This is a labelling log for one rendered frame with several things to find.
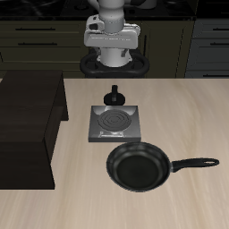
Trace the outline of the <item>black frying pan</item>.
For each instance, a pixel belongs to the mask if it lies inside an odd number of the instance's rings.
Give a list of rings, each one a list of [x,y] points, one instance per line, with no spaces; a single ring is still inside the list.
[[[167,154],[147,142],[129,142],[115,148],[108,156],[106,170],[111,180],[127,191],[145,192],[161,186],[170,173],[183,168],[218,165],[214,158],[189,158],[170,161]]]

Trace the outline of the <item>black kitchen countertop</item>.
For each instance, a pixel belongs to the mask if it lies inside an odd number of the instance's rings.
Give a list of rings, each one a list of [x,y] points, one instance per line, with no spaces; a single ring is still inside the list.
[[[155,9],[124,9],[126,21],[229,19],[229,0],[157,0]],[[87,0],[0,0],[0,21],[86,21],[98,11]]]

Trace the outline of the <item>dark wooden cabinet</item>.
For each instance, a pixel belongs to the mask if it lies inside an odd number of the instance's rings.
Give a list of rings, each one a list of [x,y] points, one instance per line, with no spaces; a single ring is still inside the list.
[[[0,190],[52,190],[60,122],[69,119],[61,71],[9,71],[0,81]]]

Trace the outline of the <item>flat dark grey stove plate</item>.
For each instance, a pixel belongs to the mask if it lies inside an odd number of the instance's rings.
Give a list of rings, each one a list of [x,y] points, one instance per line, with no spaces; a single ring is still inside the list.
[[[141,141],[137,106],[92,106],[89,142]]]

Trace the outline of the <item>dark grey kitchen drawer unit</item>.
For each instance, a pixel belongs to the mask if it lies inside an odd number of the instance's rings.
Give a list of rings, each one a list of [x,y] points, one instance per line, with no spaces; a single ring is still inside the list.
[[[229,19],[195,21],[185,77],[229,79]]]

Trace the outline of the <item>flat black base plate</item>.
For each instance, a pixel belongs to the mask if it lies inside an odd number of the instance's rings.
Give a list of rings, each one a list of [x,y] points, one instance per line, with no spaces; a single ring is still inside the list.
[[[97,51],[92,48],[87,55],[81,59],[80,68],[86,78],[99,79],[130,79],[143,78],[149,70],[149,61],[142,55],[139,49],[129,51],[132,60],[125,66],[109,67],[100,63]]]

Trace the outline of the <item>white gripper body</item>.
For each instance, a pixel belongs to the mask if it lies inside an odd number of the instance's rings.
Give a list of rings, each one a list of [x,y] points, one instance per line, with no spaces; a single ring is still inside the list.
[[[84,45],[86,47],[137,48],[140,26],[125,23],[123,30],[114,34],[104,31],[86,29]]]

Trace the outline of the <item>dark olive kitchen cupboard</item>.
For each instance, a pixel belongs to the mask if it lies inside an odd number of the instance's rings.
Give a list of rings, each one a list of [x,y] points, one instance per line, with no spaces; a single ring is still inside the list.
[[[193,21],[136,21],[139,50],[149,60],[147,78],[182,78]],[[0,78],[8,70],[61,70],[82,78],[85,21],[0,21]]]

